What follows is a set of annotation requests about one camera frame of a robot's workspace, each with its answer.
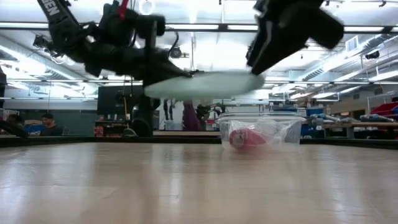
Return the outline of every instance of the pipe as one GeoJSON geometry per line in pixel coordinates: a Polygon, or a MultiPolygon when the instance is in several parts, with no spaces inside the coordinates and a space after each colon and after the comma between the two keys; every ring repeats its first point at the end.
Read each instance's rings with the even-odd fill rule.
{"type": "MultiPolygon", "coordinates": [[[[397,36],[392,34],[378,34],[374,37],[365,40],[360,43],[360,49],[355,50],[354,53],[351,53],[349,57],[347,56],[346,50],[342,50],[340,53],[336,53],[331,55],[330,57],[323,60],[323,62],[307,69],[303,72],[303,75],[299,76],[297,81],[309,81],[321,74],[329,72],[334,68],[340,67],[346,63],[349,63],[354,59],[354,56],[362,56],[370,53],[372,50],[376,49],[379,45],[388,42],[392,39],[395,39],[397,36]]],[[[287,91],[294,88],[294,84],[285,84],[279,88],[279,91],[287,91]]]]}
{"type": "Polygon", "coordinates": [[[195,71],[197,68],[195,66],[195,33],[191,32],[191,71],[195,71]]]}
{"type": "MultiPolygon", "coordinates": [[[[389,63],[389,62],[391,62],[391,61],[393,61],[393,60],[397,60],[397,59],[398,59],[398,54],[396,54],[396,55],[394,55],[394,56],[392,56],[392,57],[386,58],[386,59],[384,59],[384,60],[381,60],[381,61],[379,61],[379,62],[376,62],[376,63],[374,63],[374,64],[372,64],[372,65],[370,65],[370,66],[367,66],[367,67],[364,67],[364,68],[362,68],[362,69],[359,69],[359,70],[357,70],[357,71],[355,71],[355,72],[351,72],[351,73],[349,73],[349,74],[347,74],[347,75],[343,75],[343,77],[346,77],[346,79],[349,79],[349,78],[352,78],[352,77],[354,77],[354,76],[356,76],[356,75],[365,73],[365,72],[367,72],[367,71],[370,70],[370,69],[374,69],[374,68],[376,68],[376,67],[378,67],[378,66],[384,65],[385,63],[389,63]]],[[[306,96],[306,98],[316,95],[320,90],[322,90],[322,89],[324,89],[324,88],[325,88],[324,86],[320,86],[320,87],[314,88],[313,90],[311,90],[312,93],[309,94],[308,96],[306,96]]]]}

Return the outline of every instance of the white plastic plate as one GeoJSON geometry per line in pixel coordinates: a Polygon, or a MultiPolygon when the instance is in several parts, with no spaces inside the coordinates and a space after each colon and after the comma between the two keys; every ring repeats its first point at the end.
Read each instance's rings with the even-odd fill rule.
{"type": "Polygon", "coordinates": [[[177,77],[145,88],[152,98],[187,100],[194,98],[231,98],[257,90],[264,85],[262,76],[246,71],[196,73],[193,78],[177,77]]]}

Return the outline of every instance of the man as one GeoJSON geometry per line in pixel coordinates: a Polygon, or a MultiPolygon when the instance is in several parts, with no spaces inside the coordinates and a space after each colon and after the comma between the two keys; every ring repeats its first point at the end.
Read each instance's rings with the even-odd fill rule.
{"type": "MultiPolygon", "coordinates": [[[[24,129],[24,120],[18,114],[10,114],[7,117],[7,123],[12,125],[15,128],[24,129]]],[[[0,134],[9,134],[5,130],[0,129],[0,134]]]]}
{"type": "Polygon", "coordinates": [[[63,129],[59,128],[54,121],[54,116],[47,113],[42,116],[45,128],[40,132],[40,136],[62,136],[63,129]]]}
{"type": "Polygon", "coordinates": [[[10,114],[6,120],[11,125],[14,125],[17,128],[24,129],[24,120],[18,114],[10,114]]]}
{"type": "Polygon", "coordinates": [[[183,131],[202,131],[202,126],[197,119],[197,114],[192,101],[184,101],[184,110],[182,112],[182,130],[183,131]]]}

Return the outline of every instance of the plastic bag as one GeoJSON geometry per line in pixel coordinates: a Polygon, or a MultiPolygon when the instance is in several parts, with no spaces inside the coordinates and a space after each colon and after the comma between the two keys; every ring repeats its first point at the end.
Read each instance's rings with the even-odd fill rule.
{"type": "Polygon", "coordinates": [[[229,126],[229,143],[235,149],[250,149],[267,144],[295,142],[300,138],[296,128],[300,120],[275,121],[268,117],[259,118],[257,122],[232,120],[229,126]]]}

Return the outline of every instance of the red object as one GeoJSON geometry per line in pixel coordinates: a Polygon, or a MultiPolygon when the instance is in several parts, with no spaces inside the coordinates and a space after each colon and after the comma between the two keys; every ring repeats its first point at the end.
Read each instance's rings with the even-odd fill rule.
{"type": "Polygon", "coordinates": [[[260,133],[249,128],[237,129],[229,134],[229,143],[238,150],[247,150],[266,143],[260,133]]]}
{"type": "Polygon", "coordinates": [[[95,137],[104,137],[104,127],[102,126],[94,127],[94,135],[95,137]]]}
{"type": "Polygon", "coordinates": [[[207,120],[206,120],[206,123],[207,123],[207,124],[214,124],[215,121],[214,121],[213,119],[207,119],[207,120]]]}
{"type": "Polygon", "coordinates": [[[122,5],[119,6],[118,14],[120,18],[124,19],[124,14],[127,11],[127,4],[129,3],[129,0],[123,0],[122,5]]]}
{"type": "Polygon", "coordinates": [[[394,114],[394,108],[398,106],[398,102],[384,103],[383,105],[374,108],[371,114],[378,114],[392,119],[398,119],[398,115],[394,114]]]}

